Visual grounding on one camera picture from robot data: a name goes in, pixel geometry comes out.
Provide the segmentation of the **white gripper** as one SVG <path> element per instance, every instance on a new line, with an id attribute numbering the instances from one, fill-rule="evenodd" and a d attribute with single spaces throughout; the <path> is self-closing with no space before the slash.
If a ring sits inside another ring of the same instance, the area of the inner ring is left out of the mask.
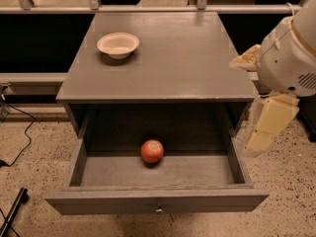
<path id="1" fill-rule="evenodd" d="M 268 149 L 299 112 L 299 99 L 316 94 L 316 57 L 302 42 L 294 24 L 294 17 L 285 17 L 264 38 L 235 57 L 229 66 L 233 69 L 255 71 L 259 81 L 281 93 L 263 101 L 259 119 L 247 147 L 253 152 Z"/>

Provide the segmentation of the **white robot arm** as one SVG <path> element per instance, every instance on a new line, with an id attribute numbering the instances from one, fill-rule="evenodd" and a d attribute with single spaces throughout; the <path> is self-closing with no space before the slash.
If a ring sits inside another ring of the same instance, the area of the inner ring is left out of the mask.
<path id="1" fill-rule="evenodd" d="M 255 71 L 271 90 L 247 148 L 270 147 L 299 112 L 299 99 L 316 94 L 316 0 L 283 18 L 264 38 L 230 62 L 235 69 Z"/>

